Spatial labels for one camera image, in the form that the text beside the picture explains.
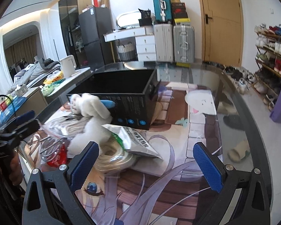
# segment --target beige coiled cable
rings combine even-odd
[[[102,153],[95,162],[95,168],[103,173],[117,172],[131,167],[137,157],[123,150],[113,136],[100,144]]]

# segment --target hand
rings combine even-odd
[[[18,153],[16,153],[13,159],[11,160],[10,168],[12,172],[9,175],[9,179],[13,182],[13,185],[19,185],[23,180],[23,176],[21,172],[22,169]]]

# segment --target electric kettle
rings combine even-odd
[[[71,77],[74,73],[76,73],[75,68],[77,65],[73,55],[69,55],[61,59],[60,63],[65,78]]]

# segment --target open black storage box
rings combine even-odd
[[[90,93],[116,103],[109,109],[112,124],[148,130],[158,97],[159,82],[154,70],[124,70],[95,73],[67,94]]]

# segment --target silver suitcase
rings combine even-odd
[[[171,24],[154,25],[156,58],[158,62],[174,62],[173,26]]]
[[[195,33],[190,25],[175,25],[173,28],[174,58],[177,63],[193,63],[195,60]]]

